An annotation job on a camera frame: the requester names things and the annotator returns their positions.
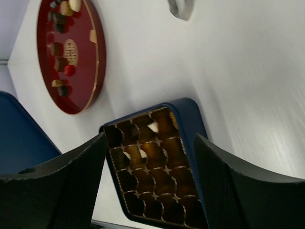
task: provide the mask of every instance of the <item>gold logo on plate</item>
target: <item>gold logo on plate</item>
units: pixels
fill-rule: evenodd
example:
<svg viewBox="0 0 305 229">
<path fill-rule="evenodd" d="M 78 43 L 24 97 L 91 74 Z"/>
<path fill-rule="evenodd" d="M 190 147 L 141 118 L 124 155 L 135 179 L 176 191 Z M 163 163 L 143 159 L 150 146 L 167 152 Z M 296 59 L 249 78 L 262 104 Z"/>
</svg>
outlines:
<svg viewBox="0 0 305 229">
<path fill-rule="evenodd" d="M 69 61 L 69 64 L 77 65 L 78 50 L 75 42 L 71 39 L 65 41 L 63 57 Z"/>
</svg>

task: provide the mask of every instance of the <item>blue lid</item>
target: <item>blue lid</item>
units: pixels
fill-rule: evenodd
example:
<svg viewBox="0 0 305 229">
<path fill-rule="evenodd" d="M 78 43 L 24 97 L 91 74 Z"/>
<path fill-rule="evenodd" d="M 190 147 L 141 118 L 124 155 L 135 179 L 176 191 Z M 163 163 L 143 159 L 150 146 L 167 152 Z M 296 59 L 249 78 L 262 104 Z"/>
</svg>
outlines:
<svg viewBox="0 0 305 229">
<path fill-rule="evenodd" d="M 17 99 L 0 91 L 0 174 L 18 173 L 59 155 Z"/>
</svg>

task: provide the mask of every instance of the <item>red ball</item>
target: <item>red ball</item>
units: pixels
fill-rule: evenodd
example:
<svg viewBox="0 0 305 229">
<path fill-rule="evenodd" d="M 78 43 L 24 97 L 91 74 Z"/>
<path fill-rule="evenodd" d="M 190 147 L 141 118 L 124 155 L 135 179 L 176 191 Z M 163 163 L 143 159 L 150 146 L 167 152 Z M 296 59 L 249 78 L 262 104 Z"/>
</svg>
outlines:
<svg viewBox="0 0 305 229">
<path fill-rule="evenodd" d="M 72 76 L 75 73 L 75 66 L 72 64 L 69 64 L 65 67 L 65 74 L 67 76 Z"/>
</svg>

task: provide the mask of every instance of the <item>round red tray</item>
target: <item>round red tray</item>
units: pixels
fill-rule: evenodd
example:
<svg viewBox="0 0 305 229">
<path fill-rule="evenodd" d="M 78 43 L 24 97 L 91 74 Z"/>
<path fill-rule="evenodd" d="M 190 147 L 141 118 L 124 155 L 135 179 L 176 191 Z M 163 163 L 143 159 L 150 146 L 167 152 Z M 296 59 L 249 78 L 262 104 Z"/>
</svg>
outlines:
<svg viewBox="0 0 305 229">
<path fill-rule="evenodd" d="M 52 0 L 42 0 L 37 23 L 37 49 L 45 85 L 56 105 L 64 112 L 75 115 L 92 104 L 101 91 L 106 68 L 106 47 L 99 15 L 90 2 L 82 0 L 80 12 L 66 17 L 63 34 L 54 31 L 48 20 L 49 11 L 60 12 L 60 6 L 51 8 Z M 55 57 L 50 44 L 63 45 L 63 57 L 76 66 L 73 76 L 54 69 Z M 69 88 L 67 97 L 59 96 L 52 81 L 60 79 Z"/>
</svg>

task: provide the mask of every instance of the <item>white table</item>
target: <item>white table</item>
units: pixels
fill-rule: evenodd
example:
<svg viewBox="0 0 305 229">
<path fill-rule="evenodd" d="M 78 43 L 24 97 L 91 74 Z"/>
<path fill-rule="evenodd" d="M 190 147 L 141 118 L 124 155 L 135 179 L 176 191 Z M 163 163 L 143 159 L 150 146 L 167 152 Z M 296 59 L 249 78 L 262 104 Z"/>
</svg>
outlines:
<svg viewBox="0 0 305 229">
<path fill-rule="evenodd" d="M 198 0 L 189 22 L 165 0 L 94 0 L 107 45 L 104 88 L 80 115 L 51 100 L 36 49 L 39 0 L 31 0 L 9 61 L 21 104 L 66 152 L 100 125 L 190 97 L 209 137 L 263 168 L 305 178 L 305 3 Z M 107 164 L 93 220 L 139 228 L 123 214 Z"/>
</svg>

